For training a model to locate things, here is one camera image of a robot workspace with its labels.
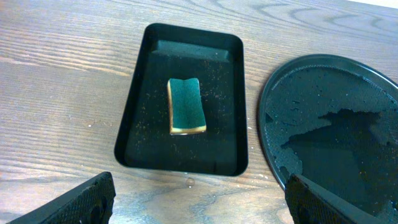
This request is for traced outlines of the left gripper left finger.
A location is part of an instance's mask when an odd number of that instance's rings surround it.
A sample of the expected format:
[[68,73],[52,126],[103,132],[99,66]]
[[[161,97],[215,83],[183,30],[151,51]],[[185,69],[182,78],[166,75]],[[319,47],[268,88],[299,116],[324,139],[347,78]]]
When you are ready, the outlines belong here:
[[116,191],[110,172],[102,172],[10,224],[108,224]]

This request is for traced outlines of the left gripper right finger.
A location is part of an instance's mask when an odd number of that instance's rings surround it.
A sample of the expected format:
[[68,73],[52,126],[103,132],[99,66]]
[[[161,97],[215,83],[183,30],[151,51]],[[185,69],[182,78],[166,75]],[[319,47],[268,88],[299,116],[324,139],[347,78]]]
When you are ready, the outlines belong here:
[[285,200],[295,223],[381,223],[302,175],[292,174]]

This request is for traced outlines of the green and yellow sponge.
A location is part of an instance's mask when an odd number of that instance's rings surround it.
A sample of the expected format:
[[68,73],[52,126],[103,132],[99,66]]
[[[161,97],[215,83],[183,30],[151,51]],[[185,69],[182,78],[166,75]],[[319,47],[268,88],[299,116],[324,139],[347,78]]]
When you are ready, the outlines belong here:
[[200,82],[197,78],[169,79],[167,96],[171,135],[196,134],[206,131]]

